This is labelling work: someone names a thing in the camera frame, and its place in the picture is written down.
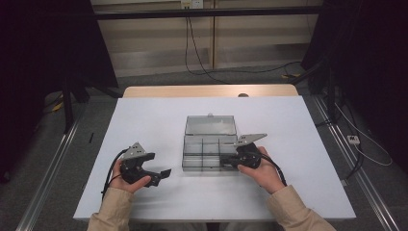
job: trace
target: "silver metal plate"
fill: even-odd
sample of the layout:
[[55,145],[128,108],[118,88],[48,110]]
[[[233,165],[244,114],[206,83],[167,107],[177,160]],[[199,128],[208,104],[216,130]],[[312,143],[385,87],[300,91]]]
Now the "silver metal plate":
[[143,147],[138,142],[135,142],[135,144],[130,146],[129,149],[122,155],[121,159],[128,160],[145,155],[146,151],[143,149]]
[[247,144],[250,144],[252,142],[255,142],[257,140],[260,140],[267,136],[266,133],[264,134],[248,134],[248,135],[241,135],[240,138],[237,140],[236,143],[234,143],[234,146],[244,146]]

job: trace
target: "forearm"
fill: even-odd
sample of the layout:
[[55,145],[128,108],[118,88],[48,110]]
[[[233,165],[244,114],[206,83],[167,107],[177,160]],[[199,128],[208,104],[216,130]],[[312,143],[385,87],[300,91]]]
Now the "forearm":
[[128,231],[133,194],[108,188],[99,213],[89,220],[89,231]]
[[303,204],[292,186],[272,194],[268,199],[268,208],[285,230],[335,230],[320,215]]

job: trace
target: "table surface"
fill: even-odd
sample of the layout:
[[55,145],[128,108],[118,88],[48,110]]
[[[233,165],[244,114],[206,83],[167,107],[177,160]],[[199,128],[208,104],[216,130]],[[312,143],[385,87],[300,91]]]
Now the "table surface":
[[[223,96],[236,96],[245,90],[242,87]],[[256,86],[252,88],[253,91],[245,93],[256,95],[252,94]],[[267,133],[268,136],[256,144],[268,150],[284,171],[287,182],[296,188],[309,208],[324,218],[355,218],[302,97],[132,98],[131,94],[126,95],[129,98],[117,102],[74,218],[88,220],[99,210],[100,192],[112,160],[120,150],[138,141],[146,151],[156,153],[155,159],[144,163],[143,168],[156,172],[172,168],[172,172],[159,187],[136,192],[131,219],[155,222],[272,220],[265,203],[268,194],[249,177],[237,171],[182,170],[187,116],[209,113],[234,116],[238,135]]]
[[298,95],[293,85],[200,85],[130,87],[123,97],[237,97],[241,93],[248,96]]

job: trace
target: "hand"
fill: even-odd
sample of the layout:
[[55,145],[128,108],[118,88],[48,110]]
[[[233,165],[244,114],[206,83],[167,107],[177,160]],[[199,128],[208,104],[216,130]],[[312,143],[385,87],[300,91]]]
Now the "hand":
[[126,181],[123,180],[123,178],[120,176],[120,165],[122,164],[121,160],[117,160],[114,169],[113,169],[113,174],[112,174],[112,182],[109,185],[109,187],[120,189],[127,191],[129,193],[135,193],[137,190],[143,188],[145,185],[147,185],[151,177],[150,176],[144,176],[141,178],[139,181],[133,183],[132,185],[127,183]]
[[[260,146],[258,147],[258,150],[262,154],[268,155],[267,150],[264,147]],[[285,188],[285,185],[279,178],[276,168],[267,160],[262,159],[261,164],[256,169],[242,165],[238,165],[238,169],[243,174],[252,177],[258,185],[267,190],[270,194]]]

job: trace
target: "black cable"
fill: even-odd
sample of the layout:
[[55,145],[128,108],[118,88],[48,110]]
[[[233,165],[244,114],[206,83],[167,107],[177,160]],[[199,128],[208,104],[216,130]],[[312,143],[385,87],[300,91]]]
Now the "black cable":
[[[306,0],[306,7],[309,6],[309,0]],[[306,21],[307,21],[307,27],[309,31],[309,36],[312,37],[312,32],[310,31],[310,22],[309,22],[309,15],[306,14]]]
[[[290,65],[290,64],[300,64],[300,63],[301,63],[300,61],[289,62],[289,63],[287,63],[287,64],[283,64],[283,65],[281,65],[281,66],[274,67],[274,68],[271,68],[271,69],[265,69],[265,70],[210,70],[210,71],[208,71],[208,70],[206,70],[206,69],[203,67],[203,64],[202,64],[202,62],[201,62],[201,59],[200,59],[200,57],[199,57],[199,55],[198,55],[198,51],[197,51],[197,47],[196,47],[196,45],[195,45],[195,38],[194,38],[193,31],[192,31],[192,26],[191,26],[191,20],[190,20],[190,18],[186,18],[186,21],[187,21],[188,25],[187,25],[187,30],[186,30],[186,32],[187,32],[186,38],[187,38],[187,39],[186,39],[186,50],[185,50],[184,60],[185,60],[185,65],[186,65],[187,71],[188,71],[190,74],[193,74],[193,75],[209,75],[209,74],[211,74],[211,73],[223,73],[223,72],[259,74],[259,73],[271,72],[271,71],[278,70],[278,69],[281,69],[281,68],[285,68],[285,72],[288,73],[288,71],[286,70],[286,67],[287,67],[288,65]],[[201,68],[204,70],[204,72],[201,72],[201,73],[192,72],[192,71],[189,69],[188,62],[187,62],[187,51],[188,51],[188,49],[189,49],[189,28],[188,28],[188,27],[189,27],[189,22],[190,22],[190,27],[191,27],[191,38],[192,38],[192,41],[193,41],[193,44],[194,44],[195,54],[196,54],[198,60],[200,61]]]
[[43,108],[48,108],[49,106],[51,106],[51,104],[58,102],[59,99],[60,99],[60,97],[61,97],[62,95],[63,95],[62,93],[59,93],[58,96],[57,96],[53,101],[51,101],[50,103],[46,104]]
[[[335,121],[338,121],[340,118],[342,118],[342,114],[339,114],[339,115],[336,117]],[[318,128],[318,127],[323,126],[323,125],[329,125],[329,124],[332,124],[332,123],[336,123],[335,121],[333,121],[333,120],[330,119],[330,118],[327,118],[327,119],[326,119],[325,121],[323,121],[323,122],[315,123],[315,126]]]
[[185,62],[186,62],[186,67],[187,67],[187,70],[189,71],[189,73],[193,74],[193,72],[190,71],[190,69],[188,68],[188,65],[187,65],[187,50],[188,50],[188,48],[189,48],[189,23],[190,23],[191,38],[192,38],[192,42],[193,42],[193,44],[194,44],[195,54],[196,54],[196,56],[197,56],[197,58],[198,58],[198,61],[200,62],[200,65],[201,65],[202,70],[204,70],[204,73],[205,73],[210,79],[215,80],[215,81],[217,81],[217,82],[220,82],[220,83],[222,83],[222,84],[231,85],[230,83],[227,83],[227,82],[224,82],[224,81],[222,81],[222,80],[218,80],[218,79],[214,78],[214,77],[211,76],[210,73],[204,68],[203,63],[201,62],[200,56],[198,55],[197,46],[196,46],[196,44],[195,44],[194,34],[193,34],[193,32],[192,32],[191,19],[190,19],[189,17],[187,17],[186,20],[187,20],[187,38],[186,38],[187,44],[186,44]]
[[121,152],[119,152],[119,153],[116,155],[116,157],[114,158],[114,161],[112,162],[111,167],[109,168],[108,175],[106,176],[106,180],[105,180],[105,185],[104,185],[104,187],[103,187],[103,191],[101,192],[101,193],[102,193],[102,199],[103,199],[103,197],[105,197],[105,193],[106,193],[106,191],[108,190],[109,185],[111,184],[111,182],[112,182],[116,177],[118,177],[118,176],[121,175],[121,174],[119,174],[119,175],[115,176],[114,178],[112,178],[111,181],[109,180],[109,178],[111,177],[111,172],[112,172],[112,170],[114,169],[114,165],[115,165],[117,159],[119,159],[119,157],[120,157],[123,153],[125,153],[127,150],[128,150],[128,149],[123,149],[123,150],[122,150]]
[[271,163],[276,168],[276,171],[278,172],[279,178],[281,179],[283,185],[288,186],[287,183],[286,183],[285,175],[283,174],[282,169],[280,168],[279,165],[277,165],[275,162],[272,161],[272,159],[269,157],[269,155],[266,155],[266,154],[260,153],[260,152],[250,152],[250,151],[249,152],[244,152],[244,154],[261,157],[262,159],[264,159],[264,160],[268,161],[269,163]]
[[284,186],[288,186],[287,183],[286,183],[286,179],[285,179],[285,176],[284,176],[284,174],[283,174],[283,171],[281,170],[281,168],[279,167],[279,165],[277,165],[275,162],[273,162],[272,159],[271,159],[268,155],[265,155],[265,154],[263,154],[263,153],[262,153],[262,155],[261,155],[261,158],[264,159],[264,160],[267,160],[268,162],[270,162],[270,163],[276,168],[276,171],[278,172],[279,177],[280,177],[280,179],[281,179],[283,185],[284,185]]
[[[353,122],[354,126],[357,127],[357,123],[356,123],[356,121],[355,121],[353,112],[351,112],[351,109],[350,109],[349,105],[348,105],[346,102],[344,102],[344,104],[345,104],[345,106],[347,107],[348,112],[350,113],[351,121]],[[347,126],[348,126],[348,129],[349,129],[350,132],[351,132],[351,135],[354,136],[353,129],[351,129],[351,127],[350,127],[350,125],[349,125],[348,123],[347,123]],[[361,146],[360,133],[359,133],[359,132],[356,132],[356,134],[357,134],[357,137],[358,137],[358,139],[359,139],[359,141],[360,141],[360,143],[358,144],[358,148],[359,148],[360,150],[362,150],[362,152],[363,152],[363,147]],[[358,170],[360,170],[360,168],[363,166],[364,159],[365,159],[365,157],[364,157],[360,152],[358,152],[358,153],[357,153],[357,161],[356,161],[356,163],[354,164],[354,168],[353,168],[353,169],[351,170],[351,172],[346,176],[345,180],[348,180],[354,173],[356,173]]]

